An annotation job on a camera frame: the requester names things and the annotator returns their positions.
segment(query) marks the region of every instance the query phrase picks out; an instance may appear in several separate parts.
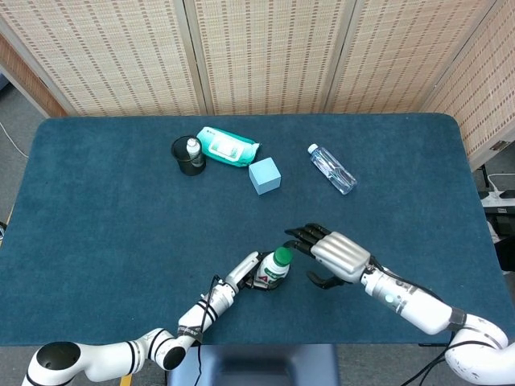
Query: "green bottle cap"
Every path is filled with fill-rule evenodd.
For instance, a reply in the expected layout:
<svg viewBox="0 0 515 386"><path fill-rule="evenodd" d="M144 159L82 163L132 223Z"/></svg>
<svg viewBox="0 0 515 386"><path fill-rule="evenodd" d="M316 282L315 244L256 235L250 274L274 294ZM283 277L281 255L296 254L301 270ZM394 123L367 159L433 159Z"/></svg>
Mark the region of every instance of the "green bottle cap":
<svg viewBox="0 0 515 386"><path fill-rule="evenodd" d="M280 267L286 267L291 263L291 259L293 258L293 254L288 248L279 247L274 252L274 261L275 264Z"/></svg>

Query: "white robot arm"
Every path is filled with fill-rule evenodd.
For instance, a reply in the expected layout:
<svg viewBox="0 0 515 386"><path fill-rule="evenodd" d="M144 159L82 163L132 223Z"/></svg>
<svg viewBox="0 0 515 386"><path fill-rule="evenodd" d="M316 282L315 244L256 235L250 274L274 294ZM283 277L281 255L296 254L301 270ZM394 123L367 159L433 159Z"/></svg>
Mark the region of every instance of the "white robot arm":
<svg viewBox="0 0 515 386"><path fill-rule="evenodd" d="M32 357L22 386L64 386L82 371L93 382L111 380L139 372L145 359L155 361L163 370L176 368L192 344L201 342L202 333L233 304L242 288L273 289L253 281L254 273L267 254L250 253L224 281L218 280L209 295L202 295L179 319L177 337L164 328L157 328L139 339L102 346L49 343Z"/></svg>
<svg viewBox="0 0 515 386"><path fill-rule="evenodd" d="M344 283L361 283L365 292L429 335L444 330L455 337L445 352L449 367L473 384L515 383L515 343L493 323L448 306L428 289L383 267L368 251L338 232L318 224L289 229L285 246L315 258L335 275L323 280L312 272L315 285L328 289Z"/></svg>

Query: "white cable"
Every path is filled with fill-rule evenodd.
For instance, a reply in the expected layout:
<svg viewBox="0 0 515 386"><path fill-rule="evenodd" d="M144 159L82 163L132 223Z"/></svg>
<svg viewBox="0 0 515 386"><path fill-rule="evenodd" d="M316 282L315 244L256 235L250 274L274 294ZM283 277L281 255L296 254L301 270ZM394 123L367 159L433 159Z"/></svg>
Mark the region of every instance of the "white cable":
<svg viewBox="0 0 515 386"><path fill-rule="evenodd" d="M0 122L0 126L2 127L3 132L4 132L4 133L6 134L6 136L9 138L10 143L12 143L12 144L13 144L13 146L16 148L16 150L17 150L17 151L18 151L18 152L19 152L23 157L25 157L25 158L29 158L29 156L28 156L28 155L26 155L25 153L23 153L23 152L19 149L19 147L17 147L17 146L16 146L16 144L15 144L15 143L14 143L14 141L13 141L13 138L11 138L11 137L10 137L9 133L7 133L6 128L5 128L5 127L3 127L3 124L2 124L1 122Z"/></svg>
<svg viewBox="0 0 515 386"><path fill-rule="evenodd" d="M499 193L499 189L497 189L495 183L492 182L492 179L490 177L498 177L500 175L515 175L515 173L494 173L492 175L486 176L488 182L493 186L493 191L495 191L496 193Z"/></svg>

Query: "robot finger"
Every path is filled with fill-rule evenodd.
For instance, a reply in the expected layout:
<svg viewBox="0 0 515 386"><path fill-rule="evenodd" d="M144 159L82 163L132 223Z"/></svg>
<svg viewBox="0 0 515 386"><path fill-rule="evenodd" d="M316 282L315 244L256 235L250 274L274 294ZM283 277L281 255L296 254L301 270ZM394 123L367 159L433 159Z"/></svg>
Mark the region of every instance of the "robot finger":
<svg viewBox="0 0 515 386"><path fill-rule="evenodd" d="M302 242L304 242L306 244L315 245L320 240L320 238L313 236L309 232L304 231L302 228L287 229L284 232L287 235L297 237L298 239L300 239Z"/></svg>
<svg viewBox="0 0 515 386"><path fill-rule="evenodd" d="M305 232L309 233L310 235L316 237L319 240L322 240L326 236L321 231L319 231L317 229L314 229L314 228L311 228L311 227L308 227L308 226L304 226L304 227L302 227L300 229L302 229L303 231L305 231Z"/></svg>
<svg viewBox="0 0 515 386"><path fill-rule="evenodd" d="M282 246L286 248L298 249L300 252L308 255L309 257L315 258L315 256L311 253L311 247L313 246L312 244L304 243L298 240L288 240Z"/></svg>
<svg viewBox="0 0 515 386"><path fill-rule="evenodd" d="M309 224L306 224L306 226L304 227L304 229L305 229L305 228L309 228L309 229L314 230L314 231L316 231L316 232L318 232L318 233L322 233L322 234L323 234L323 236L327 236L328 234L330 234L330 233L331 233L331 231L330 231L330 230L328 230L328 229L324 228L322 225L317 224L317 223L309 223Z"/></svg>
<svg viewBox="0 0 515 386"><path fill-rule="evenodd" d="M306 275L314 285L321 288L322 290L329 290L332 287L336 287L338 285L343 285L346 283L345 280L342 280L337 276L332 276L328 279L323 279L313 271L307 271Z"/></svg>

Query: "power strip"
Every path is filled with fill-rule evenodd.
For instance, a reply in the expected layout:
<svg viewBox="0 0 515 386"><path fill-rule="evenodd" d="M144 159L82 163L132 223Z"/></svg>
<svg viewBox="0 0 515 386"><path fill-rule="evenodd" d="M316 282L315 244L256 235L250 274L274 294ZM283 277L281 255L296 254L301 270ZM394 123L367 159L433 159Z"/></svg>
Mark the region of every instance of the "power strip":
<svg viewBox="0 0 515 386"><path fill-rule="evenodd" d="M499 197L499 194L503 193L502 191L495 192L490 191L488 196L481 200L481 205L483 207L515 207L515 199L502 199Z"/></svg>

